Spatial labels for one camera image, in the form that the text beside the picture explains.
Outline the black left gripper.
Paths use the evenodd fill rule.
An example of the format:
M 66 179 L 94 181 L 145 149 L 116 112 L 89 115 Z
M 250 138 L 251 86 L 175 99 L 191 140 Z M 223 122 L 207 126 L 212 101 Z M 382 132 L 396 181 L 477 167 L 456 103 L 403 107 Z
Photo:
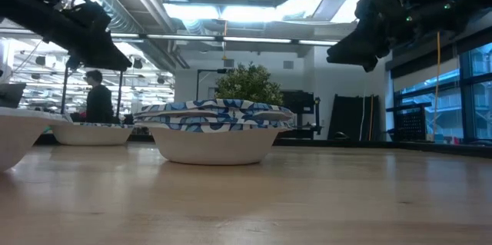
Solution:
M 68 55 L 78 58 L 80 65 L 112 71 L 129 67 L 129 59 L 115 46 L 108 31 L 111 18 L 99 4 L 56 8 L 43 2 L 38 10 L 38 34 L 43 41 L 70 45 Z

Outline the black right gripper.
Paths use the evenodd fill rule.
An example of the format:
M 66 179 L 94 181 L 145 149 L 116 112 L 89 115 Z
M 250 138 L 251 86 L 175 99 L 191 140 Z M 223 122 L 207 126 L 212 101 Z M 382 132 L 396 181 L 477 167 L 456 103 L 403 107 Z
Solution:
M 411 45 L 434 32 L 433 7 L 421 0 L 360 0 L 355 31 L 327 50 L 327 62 L 373 71 L 385 48 Z

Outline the blue patterned white paper bowl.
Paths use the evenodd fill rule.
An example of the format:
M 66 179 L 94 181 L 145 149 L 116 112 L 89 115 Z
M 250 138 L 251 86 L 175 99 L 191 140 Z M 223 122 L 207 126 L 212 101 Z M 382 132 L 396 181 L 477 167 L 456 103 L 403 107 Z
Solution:
M 14 167 L 47 127 L 70 123 L 63 114 L 0 107 L 0 172 Z
M 137 122 L 146 127 L 161 155 L 181 164 L 256 164 L 270 152 L 277 135 L 289 131 L 285 122 L 273 124 Z
M 149 120 L 150 118 L 170 117 L 170 118 L 185 118 L 185 117 L 207 117 L 207 118 L 236 118 L 236 119 L 255 119 L 267 121 L 289 121 L 294 118 L 294 114 L 290 111 L 281 110 L 241 110 L 232 108 L 208 108 L 208 109 L 192 109 L 184 111 L 159 111 L 154 113 L 135 114 L 134 122 Z
M 72 146 L 123 145 L 132 133 L 132 125 L 67 123 L 51 126 L 55 139 Z
M 137 114 L 157 113 L 160 111 L 187 111 L 201 108 L 232 108 L 240 110 L 283 111 L 290 110 L 282 106 L 257 103 L 240 99 L 209 99 L 203 101 L 174 102 L 168 104 L 153 104 L 142 107 Z

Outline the black light stand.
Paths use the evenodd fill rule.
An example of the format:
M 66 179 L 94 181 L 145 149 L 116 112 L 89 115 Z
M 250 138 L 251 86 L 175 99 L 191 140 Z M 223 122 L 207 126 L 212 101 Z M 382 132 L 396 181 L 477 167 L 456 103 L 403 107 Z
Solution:
M 118 119 L 119 119 L 120 109 L 121 109 L 121 96 L 122 96 L 123 81 L 124 81 L 124 72 L 120 71 L 119 84 L 118 84 L 118 100 L 117 100 L 116 115 L 115 115 L 115 117 Z
M 67 99 L 67 89 L 68 89 L 68 78 L 71 73 L 77 71 L 80 67 L 80 60 L 75 56 L 70 56 L 65 63 L 65 72 L 64 72 L 64 81 L 62 85 L 62 96 L 61 96 L 61 114 L 65 114 L 66 112 L 66 99 Z

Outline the person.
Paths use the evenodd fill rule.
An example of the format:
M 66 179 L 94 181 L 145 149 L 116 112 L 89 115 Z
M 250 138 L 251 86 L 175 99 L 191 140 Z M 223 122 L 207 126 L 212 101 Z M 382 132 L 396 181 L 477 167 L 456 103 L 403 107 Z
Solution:
M 91 90 L 87 96 L 86 121 L 88 123 L 110 124 L 113 121 L 111 91 L 102 84 L 103 75 L 99 70 L 85 74 Z

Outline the black leaning panels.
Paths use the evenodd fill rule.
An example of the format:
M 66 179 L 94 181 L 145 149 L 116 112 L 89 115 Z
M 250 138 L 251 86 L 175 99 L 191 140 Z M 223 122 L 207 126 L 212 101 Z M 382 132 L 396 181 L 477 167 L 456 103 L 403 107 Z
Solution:
M 345 97 L 336 94 L 327 139 L 378 141 L 381 133 L 380 98 L 378 96 Z

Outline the black equipment rack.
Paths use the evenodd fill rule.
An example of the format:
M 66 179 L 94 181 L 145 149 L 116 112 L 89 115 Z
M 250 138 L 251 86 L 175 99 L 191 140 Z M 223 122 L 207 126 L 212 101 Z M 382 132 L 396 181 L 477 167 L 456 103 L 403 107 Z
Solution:
M 294 113 L 294 126 L 290 131 L 280 133 L 280 139 L 314 140 L 320 135 L 320 102 L 319 97 L 306 91 L 282 91 L 284 106 Z

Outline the black mesh cart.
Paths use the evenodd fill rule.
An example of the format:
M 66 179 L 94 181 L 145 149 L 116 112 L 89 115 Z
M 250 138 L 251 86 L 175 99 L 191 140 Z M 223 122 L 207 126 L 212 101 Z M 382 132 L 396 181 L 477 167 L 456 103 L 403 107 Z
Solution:
M 406 104 L 387 108 L 393 114 L 394 127 L 388 131 L 392 141 L 426 141 L 426 108 L 431 103 Z

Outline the long ceiling light strip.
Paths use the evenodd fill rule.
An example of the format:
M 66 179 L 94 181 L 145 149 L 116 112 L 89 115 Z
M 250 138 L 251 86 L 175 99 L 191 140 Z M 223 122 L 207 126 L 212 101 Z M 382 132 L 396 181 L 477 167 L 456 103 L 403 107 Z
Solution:
M 217 35 L 164 35 L 164 34 L 133 34 L 133 33 L 111 33 L 113 38 L 140 39 L 140 40 L 174 40 L 174 41 L 216 41 L 216 42 L 244 42 L 244 43 L 267 43 L 280 45 L 310 45 L 310 46 L 333 46 L 335 40 L 307 40 L 293 38 L 256 38 Z

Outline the small green potted plant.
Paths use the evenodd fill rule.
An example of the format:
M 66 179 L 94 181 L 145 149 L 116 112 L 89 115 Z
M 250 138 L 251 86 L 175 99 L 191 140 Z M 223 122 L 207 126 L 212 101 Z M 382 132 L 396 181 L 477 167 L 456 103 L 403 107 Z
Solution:
M 217 99 L 238 99 L 278 106 L 284 103 L 281 86 L 271 80 L 271 73 L 265 66 L 252 62 L 228 70 L 216 80 L 216 85 Z

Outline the silver ventilation duct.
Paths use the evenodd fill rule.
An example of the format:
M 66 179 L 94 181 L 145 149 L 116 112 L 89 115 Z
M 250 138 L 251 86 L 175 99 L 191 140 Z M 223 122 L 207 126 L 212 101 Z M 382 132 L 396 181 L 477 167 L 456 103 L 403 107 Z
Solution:
M 117 33 L 142 33 L 143 28 L 129 14 L 119 0 L 92 0 L 111 17 L 108 28 Z

